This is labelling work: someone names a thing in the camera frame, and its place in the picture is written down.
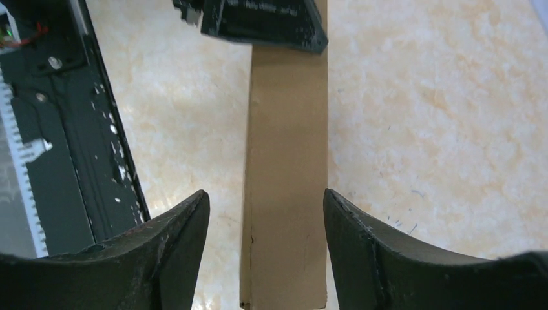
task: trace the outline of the brown cardboard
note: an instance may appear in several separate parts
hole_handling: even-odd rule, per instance
[[[317,0],[327,29],[327,0]],[[241,307],[326,305],[328,57],[253,47],[244,185]]]

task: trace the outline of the screw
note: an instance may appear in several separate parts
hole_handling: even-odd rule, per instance
[[[50,63],[50,66],[52,66],[52,68],[56,70],[60,69],[63,66],[63,62],[55,57],[48,58],[48,62]]]
[[[40,102],[44,102],[44,101],[46,101],[47,98],[46,98],[46,95],[39,92],[39,93],[36,94],[36,99],[38,99],[38,101],[40,101]]]

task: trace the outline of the white paint speck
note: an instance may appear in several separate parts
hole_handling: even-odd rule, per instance
[[[118,170],[120,171],[120,178],[121,180],[125,180],[125,177],[127,176],[127,170],[125,170],[124,166],[118,166]]]
[[[51,150],[53,148],[53,144],[51,142],[44,140],[44,149],[47,151]]]

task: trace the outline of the marble floor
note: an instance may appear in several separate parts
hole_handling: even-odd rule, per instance
[[[211,195],[193,309],[237,309],[251,49],[170,0],[88,6],[151,213]],[[530,3],[329,6],[329,186],[453,251],[548,248],[548,37]],[[328,291],[338,309],[329,268]]]

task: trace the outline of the black 3d printed part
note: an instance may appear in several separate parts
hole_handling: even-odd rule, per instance
[[[201,33],[236,43],[295,48],[321,54],[328,44],[314,0],[173,0],[181,18]]]
[[[0,253],[0,309],[190,309],[206,242],[209,196],[77,254]]]
[[[324,220],[341,310],[543,309],[548,252],[495,261],[422,242],[333,190]]]

